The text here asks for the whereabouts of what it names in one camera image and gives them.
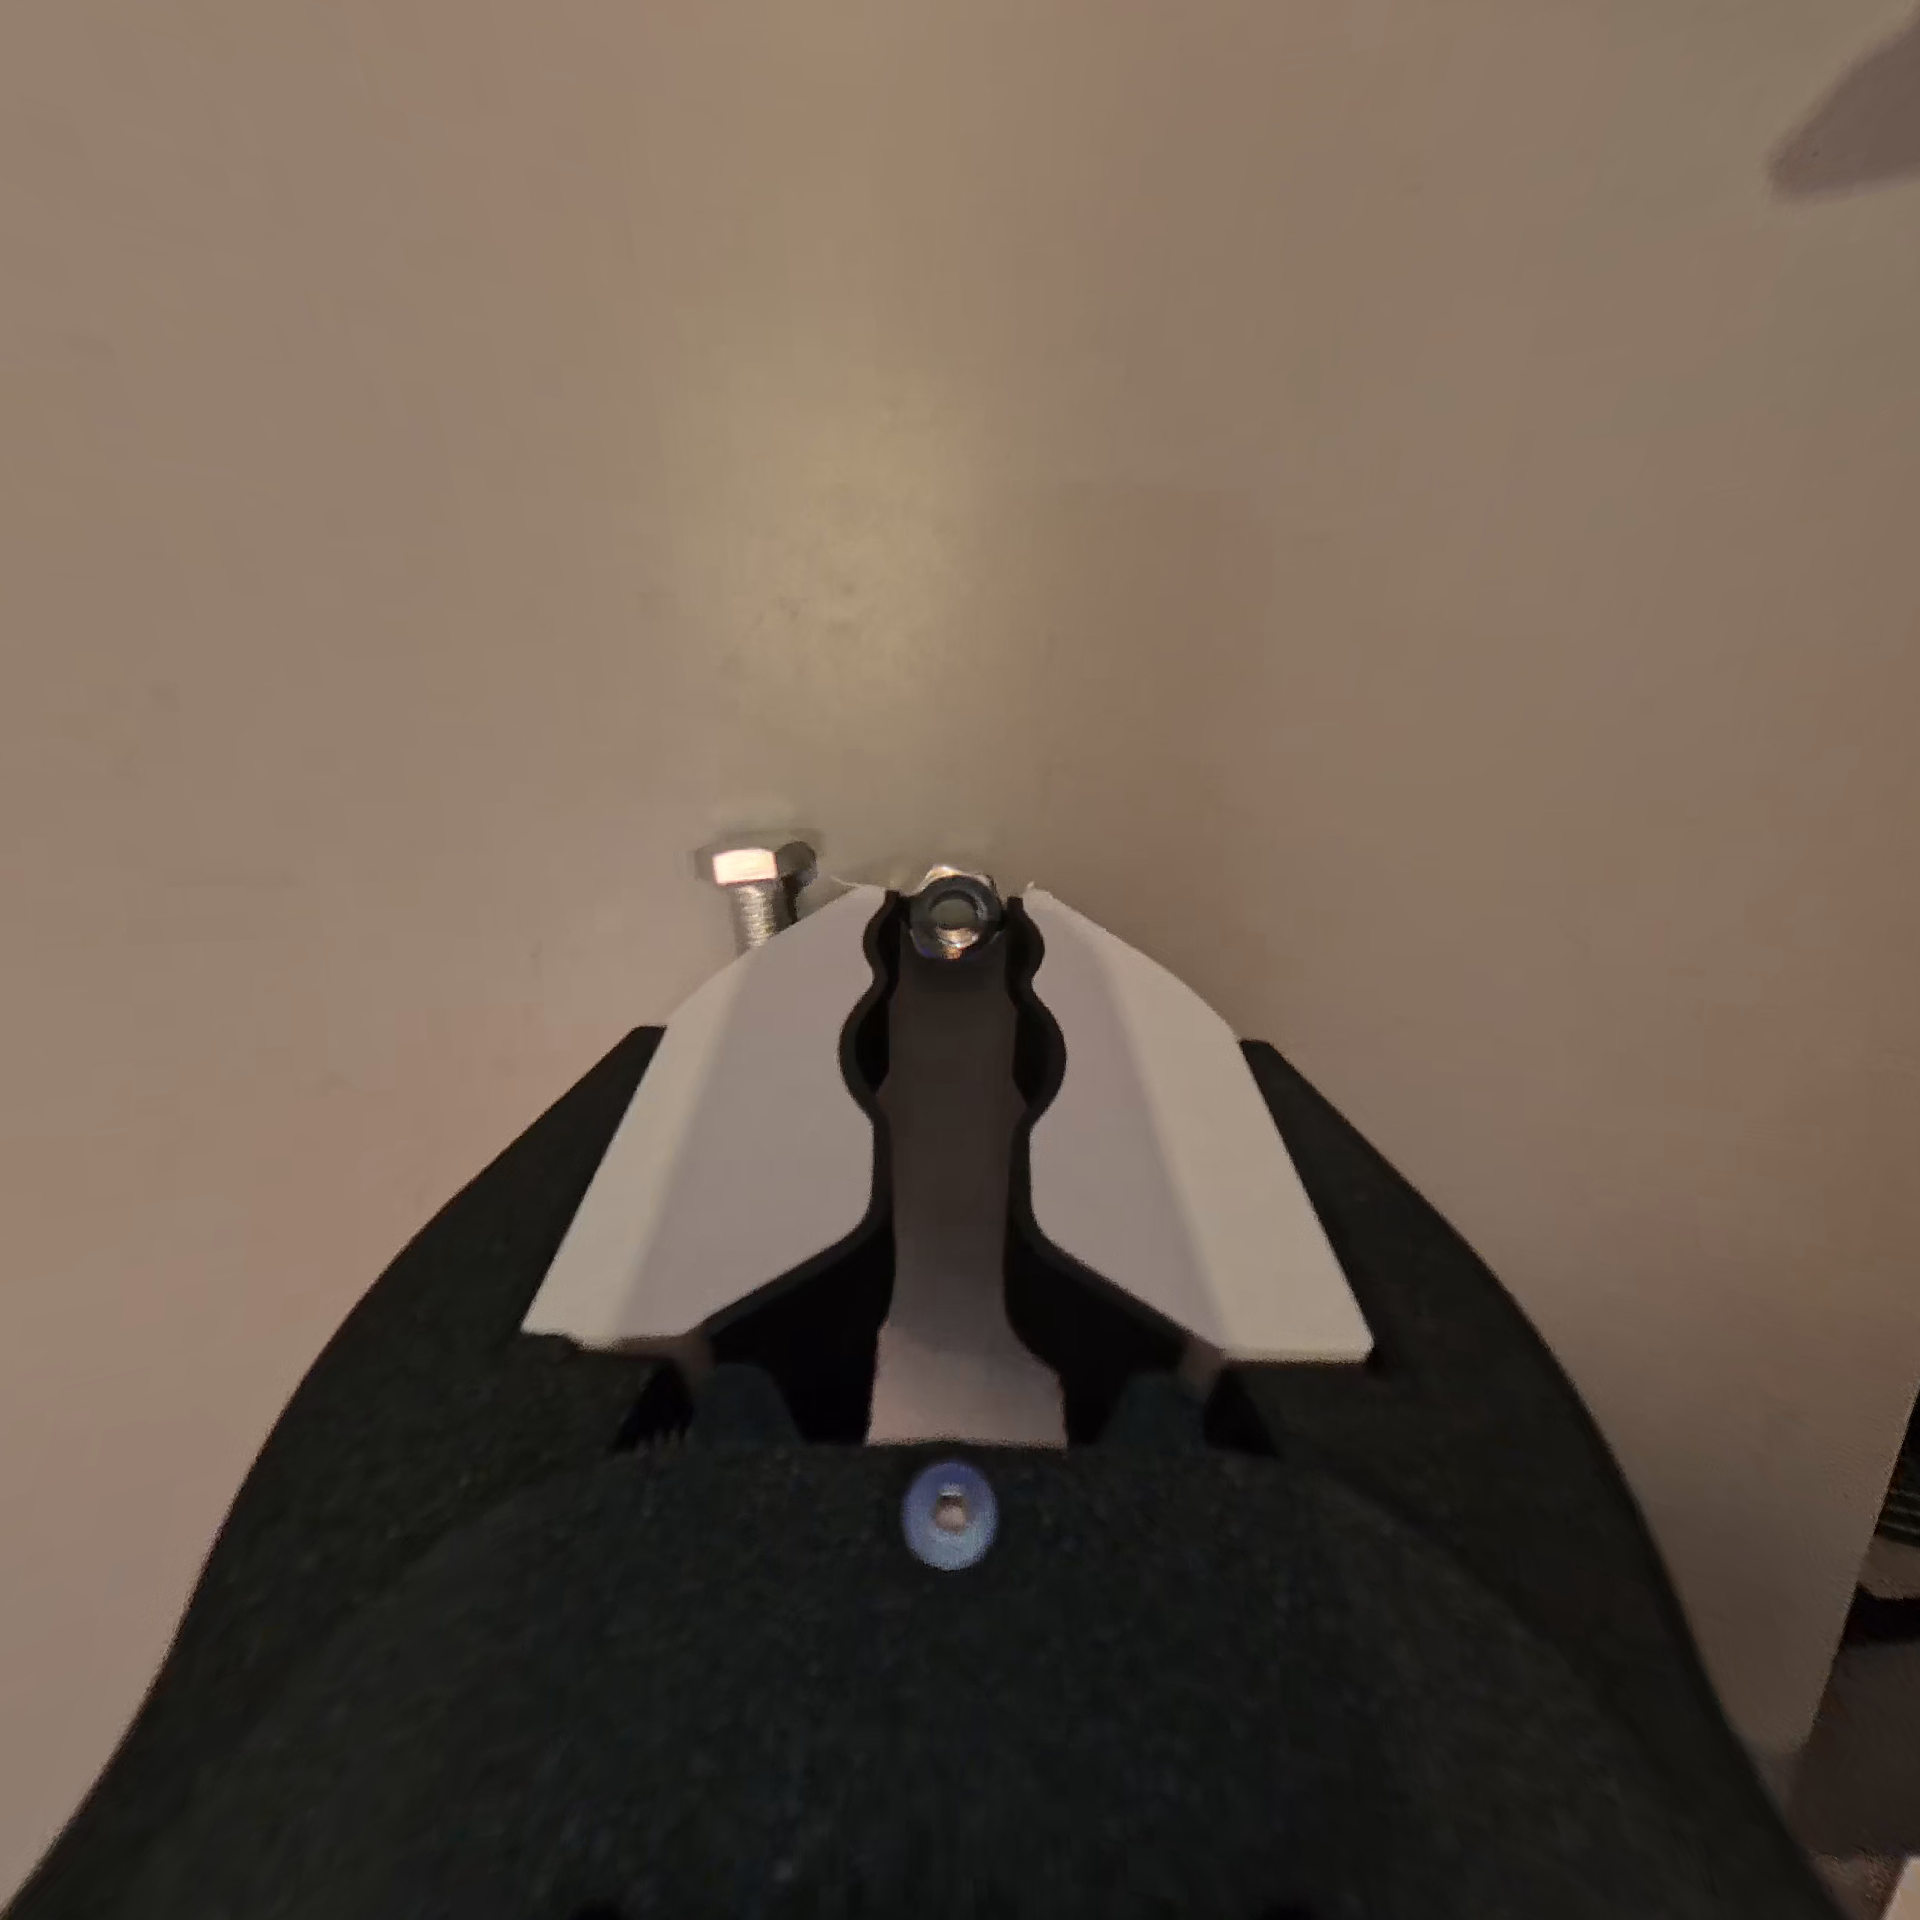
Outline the silver hex bolt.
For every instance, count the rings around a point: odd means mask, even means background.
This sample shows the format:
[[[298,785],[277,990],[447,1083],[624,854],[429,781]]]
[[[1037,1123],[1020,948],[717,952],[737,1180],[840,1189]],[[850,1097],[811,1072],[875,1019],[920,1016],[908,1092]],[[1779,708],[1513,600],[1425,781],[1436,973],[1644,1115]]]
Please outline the silver hex bolt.
[[[697,847],[693,870],[727,901],[735,951],[752,952],[801,920],[818,852],[795,835],[737,831]]]

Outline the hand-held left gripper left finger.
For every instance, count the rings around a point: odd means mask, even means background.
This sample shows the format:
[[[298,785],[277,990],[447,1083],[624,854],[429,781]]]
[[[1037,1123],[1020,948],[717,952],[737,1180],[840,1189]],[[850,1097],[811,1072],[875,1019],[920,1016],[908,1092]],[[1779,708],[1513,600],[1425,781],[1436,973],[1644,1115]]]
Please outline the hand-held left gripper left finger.
[[[585,1353],[817,1365],[896,1277],[899,893],[855,885],[667,1019],[522,1319]]]

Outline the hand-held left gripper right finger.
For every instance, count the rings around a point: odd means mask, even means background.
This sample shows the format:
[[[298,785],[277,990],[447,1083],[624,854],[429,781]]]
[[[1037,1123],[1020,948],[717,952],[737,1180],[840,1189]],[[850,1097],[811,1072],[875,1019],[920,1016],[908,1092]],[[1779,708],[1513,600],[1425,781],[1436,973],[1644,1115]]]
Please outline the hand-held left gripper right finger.
[[[1032,889],[1063,1078],[1029,1137],[1043,1239],[1228,1363],[1361,1365],[1375,1334],[1226,1016]]]

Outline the silver hex nut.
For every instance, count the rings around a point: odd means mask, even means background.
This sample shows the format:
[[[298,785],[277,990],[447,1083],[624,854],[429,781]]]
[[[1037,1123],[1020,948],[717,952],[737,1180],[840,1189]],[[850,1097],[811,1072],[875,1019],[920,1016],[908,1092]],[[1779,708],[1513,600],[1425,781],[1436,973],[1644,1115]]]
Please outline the silver hex nut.
[[[1002,926],[1003,899],[984,870],[935,863],[906,899],[906,934],[930,963],[968,963],[1000,940]]]

